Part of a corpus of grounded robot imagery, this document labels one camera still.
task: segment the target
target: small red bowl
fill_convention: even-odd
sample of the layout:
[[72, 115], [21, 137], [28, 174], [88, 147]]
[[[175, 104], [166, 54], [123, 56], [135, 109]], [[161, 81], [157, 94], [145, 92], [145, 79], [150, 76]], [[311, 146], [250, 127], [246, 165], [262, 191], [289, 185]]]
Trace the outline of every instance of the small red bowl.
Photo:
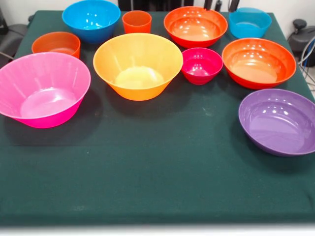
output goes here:
[[223, 60], [213, 50], [191, 48], [183, 51], [182, 72], [194, 85], [204, 85], [212, 80], [222, 69]]

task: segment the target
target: bowl rim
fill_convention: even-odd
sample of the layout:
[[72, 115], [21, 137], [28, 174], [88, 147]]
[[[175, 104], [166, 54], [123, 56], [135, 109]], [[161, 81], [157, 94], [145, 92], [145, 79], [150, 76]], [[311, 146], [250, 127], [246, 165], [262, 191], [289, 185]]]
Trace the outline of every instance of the bowl rim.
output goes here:
[[37, 39], [35, 39], [35, 41], [34, 41], [34, 42], [32, 43], [32, 45], [31, 45], [31, 51], [32, 51], [32, 53], [37, 53], [37, 52], [34, 52], [34, 47], [35, 47], [35, 45], [36, 45], [40, 40], [43, 40], [43, 39], [45, 39], [45, 37], [50, 36], [50, 35], [54, 35], [54, 34], [69, 35], [69, 36], [75, 38], [75, 40], [78, 42], [78, 47], [75, 49], [75, 51], [74, 51], [73, 53], [77, 52], [77, 51], [81, 48], [81, 40], [80, 40], [79, 37], [76, 36], [75, 34], [70, 33], [70, 32], [66, 32], [66, 31], [53, 31], [53, 32], [49, 32], [49, 33], [43, 34], [43, 35], [41, 35], [40, 37], [38, 37]]
[[[223, 49], [223, 51], [222, 51], [222, 55], [221, 55], [221, 56], [222, 56], [223, 63], [224, 63], [224, 66], [226, 67], [226, 69], [227, 69], [228, 71], [232, 72], [234, 75], [236, 75], [236, 74], [235, 74], [232, 70], [230, 70], [230, 69], [228, 68], [228, 66], [225, 64], [224, 52], [225, 52], [225, 50], [226, 50], [226, 48], [227, 48], [228, 46], [230, 46], [230, 45], [232, 45], [232, 44], [234, 44], [234, 43], [236, 43], [236, 42], [238, 42], [238, 41], [246, 41], [246, 40], [265, 41], [265, 42], [271, 43], [271, 44], [273, 44], [273, 45], [277, 45], [278, 47], [281, 47], [281, 48], [283, 48], [285, 51], [287, 51], [287, 52], [290, 54], [290, 58], [292, 59], [292, 61], [295, 61], [295, 58], [294, 58], [293, 54], [290, 52], [290, 50], [288, 50], [288, 49], [285, 48], [284, 46], [280, 45], [279, 43], [276, 43], [276, 42], [273, 42], [273, 41], [271, 41], [271, 40], [264, 39], [264, 38], [254, 38], [254, 37], [251, 37], [251, 38], [240, 38], [240, 39], [236, 39], [236, 40], [234, 40], [234, 41], [228, 43], [228, 44], [224, 47], [224, 49]], [[284, 79], [282, 79], [282, 80], [277, 80], [277, 81], [272, 82], [272, 83], [262, 83], [262, 82], [254, 82], [254, 83], [259, 84], [259, 85], [277, 85], [277, 84], [281, 84], [281, 83], [283, 83], [283, 82], [289, 80], [289, 79], [295, 74], [296, 68], [297, 68], [297, 66], [296, 66], [296, 61], [295, 61], [293, 72], [292, 72], [290, 75], [286, 76]], [[245, 79], [245, 78], [243, 78], [243, 77], [240, 77], [240, 78], [241, 78], [242, 80], [245, 80], [245, 81], [253, 82], [253, 81], [247, 80], [247, 79]]]
[[[224, 22], [225, 22], [225, 29], [223, 30], [223, 32], [222, 32], [219, 36], [217, 36], [217, 37], [215, 37], [215, 38], [208, 39], [208, 40], [202, 40], [202, 41], [200, 41], [200, 40], [187, 40], [187, 39], [184, 39], [184, 38], [182, 38], [182, 37], [179, 37], [179, 36], [177, 36], [177, 35], [171, 33], [171, 31], [168, 30], [168, 28], [166, 27], [165, 19], [166, 19], [166, 17], [167, 17], [169, 14], [171, 14], [172, 12], [174, 12], [174, 11], [176, 11], [176, 10], [179, 10], [179, 9], [183, 9], [183, 8], [195, 8], [195, 9], [202, 9], [202, 10], [204, 10], [204, 11], [211, 11], [212, 13], [215, 13], [215, 14], [217, 14], [218, 16], [222, 17], [222, 19], [224, 19]], [[215, 10], [213, 10], [213, 9], [206, 10], [206, 9], [204, 9], [204, 8], [201, 7], [201, 6], [182, 6], [182, 7], [176, 8], [176, 9], [174, 9], [174, 10], [171, 10], [171, 11], [170, 11], [169, 13], [167, 13], [166, 16], [164, 17], [163, 24], [164, 24], [164, 28], [166, 29], [166, 31], [167, 31], [171, 36], [180, 38], [181, 40], [184, 40], [184, 41], [188, 41], [188, 42], [199, 42], [199, 43], [200, 43], [200, 42], [208, 42], [208, 41], [212, 41], [212, 40], [219, 39], [219, 38], [221, 38], [221, 37], [226, 33], [226, 31], [227, 31], [227, 29], [228, 29], [228, 22], [227, 22], [227, 19], [226, 19], [222, 14], [220, 14], [219, 12], [217, 12], [217, 11], [215, 11]]]
[[257, 90], [257, 91], [254, 91], [254, 92], [251, 92], [250, 94], [248, 94], [243, 100], [242, 102], [240, 103], [239, 105], [239, 108], [238, 108], [238, 119], [239, 119], [239, 122], [243, 128], [243, 130], [245, 131], [245, 133], [251, 138], [253, 139], [255, 142], [257, 142], [259, 145], [261, 145], [262, 147], [265, 147], [273, 152], [276, 152], [276, 153], [280, 153], [280, 154], [284, 154], [284, 155], [287, 155], [287, 156], [301, 156], [301, 155], [306, 155], [306, 154], [310, 154], [310, 153], [313, 153], [315, 152], [315, 148], [313, 150], [310, 150], [310, 151], [305, 151], [305, 152], [284, 152], [284, 151], [279, 151], [279, 150], [276, 150], [274, 148], [271, 148], [271, 147], [267, 147], [266, 145], [262, 144], [261, 142], [259, 142], [256, 138], [254, 138], [252, 135], [250, 135], [250, 133], [247, 131], [247, 129], [245, 128], [243, 122], [241, 121], [241, 107], [242, 105], [244, 104], [244, 102], [251, 96], [255, 95], [256, 93], [258, 92], [265, 92], [265, 91], [281, 91], [281, 92], [285, 92], [287, 94], [291, 94], [293, 96], [297, 96], [297, 97], [300, 97], [303, 99], [304, 102], [307, 102], [307, 103], [310, 103], [312, 106], [315, 107], [315, 103], [313, 103], [311, 100], [307, 99], [306, 97], [298, 94], [298, 93], [295, 93], [295, 92], [292, 92], [292, 91], [288, 91], [288, 90], [285, 90], [285, 89], [280, 89], [280, 88], [266, 88], [266, 89], [261, 89], [261, 90]]
[[222, 59], [221, 55], [220, 55], [219, 53], [217, 53], [216, 51], [214, 51], [214, 50], [212, 50], [212, 49], [209, 49], [209, 48], [188, 48], [188, 49], [186, 49], [186, 50], [184, 50], [184, 51], [182, 52], [183, 58], [184, 58], [184, 53], [186, 53], [187, 51], [196, 51], [196, 50], [203, 50], [203, 51], [209, 51], [209, 52], [214, 53], [215, 55], [217, 55], [217, 56], [220, 58], [221, 65], [218, 67], [218, 70], [216, 70], [214, 73], [212, 73], [212, 74], [210, 74], [210, 75], [198, 75], [198, 76], [196, 76], [196, 75], [190, 74], [189, 72], [187, 72], [186, 70], [184, 70], [185, 60], [183, 60], [182, 70], [183, 70], [184, 72], [188, 73], [189, 75], [193, 75], [193, 76], [196, 76], [196, 77], [199, 77], [199, 78], [206, 78], [206, 77], [209, 77], [209, 76], [216, 75], [216, 74], [218, 74], [218, 73], [222, 70], [224, 64], [223, 64], [223, 59]]
[[66, 21], [66, 20], [64, 19], [64, 14], [65, 14], [65, 12], [66, 12], [70, 7], [72, 7], [72, 6], [74, 6], [74, 5], [77, 5], [77, 4], [81, 4], [81, 3], [83, 3], [83, 2], [100, 2], [100, 0], [81, 0], [81, 1], [77, 1], [77, 2], [74, 2], [73, 4], [69, 5], [69, 6], [63, 11], [63, 13], [62, 13], [63, 22], [64, 22], [67, 26], [69, 26], [69, 27], [71, 27], [71, 28], [74, 28], [74, 29], [77, 29], [77, 30], [88, 30], [88, 31], [91, 31], [91, 30], [101, 30], [101, 29], [104, 29], [104, 28], [107, 28], [107, 27], [109, 27], [109, 26], [112, 26], [112, 25], [116, 24], [117, 21], [120, 19], [120, 16], [121, 16], [121, 14], [122, 14], [120, 8], [119, 8], [116, 4], [114, 4], [114, 3], [111, 2], [111, 1], [102, 0], [102, 2], [106, 2], [106, 3], [108, 3], [108, 4], [111, 4], [111, 5], [115, 6], [115, 7], [118, 9], [119, 14], [118, 14], [118, 16], [117, 16], [117, 19], [114, 20], [113, 22], [111, 22], [110, 24], [108, 24], [108, 25], [106, 25], [106, 26], [99, 27], [99, 28], [97, 28], [97, 29], [83, 29], [83, 28], [78, 28], [78, 27], [75, 27], [75, 26], [69, 24], [68, 21]]
[[[263, 13], [265, 16], [267, 16], [267, 18], [268, 18], [268, 23], [267, 23], [266, 26], [264, 26], [264, 27], [258, 27], [259, 29], [267, 30], [267, 29], [271, 26], [272, 19], [271, 19], [271, 16], [270, 16], [267, 12], [265, 12], [265, 11], [263, 11], [263, 10], [261, 10], [261, 9], [255, 8], [255, 7], [240, 7], [240, 8], [238, 8], [235, 12], [242, 13], [241, 11], [239, 11], [240, 9], [254, 9], [254, 10], [259, 11], [260, 13]], [[232, 20], [231, 16], [232, 16], [235, 12], [230, 12], [230, 14], [228, 15], [229, 22], [232, 23], [232, 24], [234, 24], [234, 25], [235, 25], [236, 23], [235, 23], [235, 21]]]
[[[122, 86], [118, 86], [116, 85], [115, 83], [112, 83], [110, 81], [108, 81], [107, 79], [104, 79], [102, 76], [100, 76], [99, 74], [99, 71], [97, 70], [96, 66], [95, 66], [95, 61], [96, 61], [96, 55], [99, 53], [99, 51], [101, 50], [102, 47], [104, 47], [105, 44], [111, 42], [112, 40], [116, 39], [116, 38], [120, 38], [120, 37], [133, 37], [133, 36], [137, 36], [137, 35], [143, 35], [143, 36], [148, 36], [148, 37], [156, 37], [156, 38], [160, 38], [162, 40], [164, 40], [165, 42], [167, 43], [170, 43], [172, 44], [173, 46], [176, 47], [176, 50], [178, 50], [179, 54], [182, 56], [182, 62], [181, 62], [181, 66], [179, 67], [178, 70], [176, 70], [177, 72], [174, 73], [173, 76], [171, 76], [170, 79], [164, 81], [163, 83], [161, 84], [158, 84], [156, 86], [153, 86], [153, 87], [149, 87], [149, 88], [126, 88], [126, 87], [122, 87]], [[184, 62], [184, 59], [183, 59], [183, 54], [182, 54], [182, 51], [177, 47], [177, 45], [175, 43], [173, 43], [171, 40], [167, 39], [167, 38], [164, 38], [162, 36], [159, 36], [159, 35], [156, 35], [156, 34], [152, 34], [152, 33], [125, 33], [125, 34], [122, 34], [122, 35], [119, 35], [119, 36], [116, 36], [116, 37], [113, 37], [109, 40], [107, 40], [106, 42], [104, 42], [95, 52], [94, 56], [93, 56], [93, 67], [94, 67], [94, 70], [96, 71], [97, 75], [102, 79], [104, 80], [106, 83], [110, 84], [110, 85], [113, 85], [117, 88], [121, 88], [121, 89], [128, 89], [128, 90], [147, 90], [147, 89], [153, 89], [153, 88], [157, 88], [161, 85], [164, 85], [164, 84], [167, 84], [169, 82], [171, 82], [177, 75], [178, 73], [181, 71], [182, 67], [183, 67], [183, 62]]]
[[3, 113], [2, 111], [0, 111], [0, 114], [6, 116], [6, 117], [10, 117], [10, 118], [13, 118], [13, 119], [23, 119], [23, 120], [30, 120], [30, 119], [40, 119], [40, 118], [47, 118], [47, 117], [51, 117], [51, 116], [54, 116], [54, 115], [57, 115], [59, 113], [62, 113], [66, 110], [68, 110], [69, 108], [73, 107], [75, 104], [77, 104], [80, 100], [82, 100], [85, 96], [85, 94], [88, 92], [90, 86], [91, 86], [91, 73], [90, 73], [90, 70], [89, 68], [78, 58], [74, 57], [74, 56], [71, 56], [71, 55], [68, 55], [68, 54], [65, 54], [65, 53], [55, 53], [55, 52], [44, 52], [44, 53], [33, 53], [33, 54], [29, 54], [29, 55], [25, 55], [25, 56], [22, 56], [20, 58], [17, 58], [15, 60], [13, 60], [12, 62], [8, 63], [7, 65], [5, 65], [4, 67], [0, 68], [0, 72], [4, 69], [6, 69], [7, 67], [10, 67], [11, 65], [13, 64], [16, 64], [18, 63], [19, 61], [23, 61], [23, 60], [26, 60], [30, 57], [37, 57], [38, 55], [56, 55], [58, 57], [65, 57], [65, 58], [69, 58], [71, 60], [74, 60], [76, 62], [78, 62], [79, 64], [83, 65], [84, 66], [84, 69], [88, 72], [88, 86], [87, 88], [85, 89], [85, 91], [82, 93], [82, 95], [76, 99], [76, 101], [69, 105], [68, 107], [58, 111], [58, 112], [54, 112], [54, 113], [51, 113], [49, 115], [45, 115], [45, 116], [38, 116], [38, 117], [27, 117], [27, 118], [24, 118], [22, 116], [12, 116], [12, 115], [8, 115], [6, 113]]

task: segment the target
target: red-orange bowl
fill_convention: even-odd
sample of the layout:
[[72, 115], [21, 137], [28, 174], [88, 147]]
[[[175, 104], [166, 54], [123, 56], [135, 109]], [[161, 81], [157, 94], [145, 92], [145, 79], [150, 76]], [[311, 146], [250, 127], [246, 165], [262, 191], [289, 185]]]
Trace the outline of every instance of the red-orange bowl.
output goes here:
[[227, 30], [227, 20], [214, 10], [184, 6], [169, 12], [164, 27], [171, 38], [184, 48], [206, 48], [217, 42]]
[[292, 77], [294, 56], [283, 46], [261, 38], [243, 38], [229, 43], [222, 52], [228, 74], [249, 89], [269, 89]]

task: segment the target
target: yellow-orange bowl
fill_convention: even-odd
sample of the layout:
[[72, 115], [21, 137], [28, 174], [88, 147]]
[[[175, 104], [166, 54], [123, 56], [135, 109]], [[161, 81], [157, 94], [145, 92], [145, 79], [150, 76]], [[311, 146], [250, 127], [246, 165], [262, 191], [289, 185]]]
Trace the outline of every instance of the yellow-orange bowl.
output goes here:
[[93, 66], [120, 96], [144, 101], [160, 95], [183, 66], [180, 49], [170, 40], [149, 33], [129, 33], [103, 43]]

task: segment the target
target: small orange cup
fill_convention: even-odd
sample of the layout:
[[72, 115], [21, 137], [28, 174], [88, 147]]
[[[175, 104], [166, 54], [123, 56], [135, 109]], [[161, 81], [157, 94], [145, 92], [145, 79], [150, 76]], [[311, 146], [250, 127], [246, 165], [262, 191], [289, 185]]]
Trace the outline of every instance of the small orange cup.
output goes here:
[[123, 15], [125, 33], [150, 33], [152, 17], [145, 11], [129, 11]]

